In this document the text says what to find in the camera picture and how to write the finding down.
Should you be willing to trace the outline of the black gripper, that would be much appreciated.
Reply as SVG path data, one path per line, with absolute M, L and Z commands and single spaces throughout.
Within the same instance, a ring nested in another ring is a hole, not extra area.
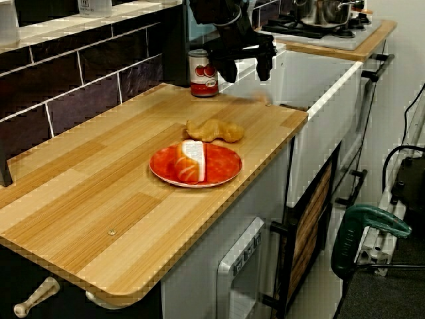
M 235 82 L 238 74 L 235 60 L 256 58 L 256 71 L 260 81 L 267 81 L 273 67 L 277 49 L 272 35 L 257 33 L 248 13 L 239 13 L 233 20 L 214 24 L 219 37 L 206 42 L 203 49 L 215 68 L 227 82 Z

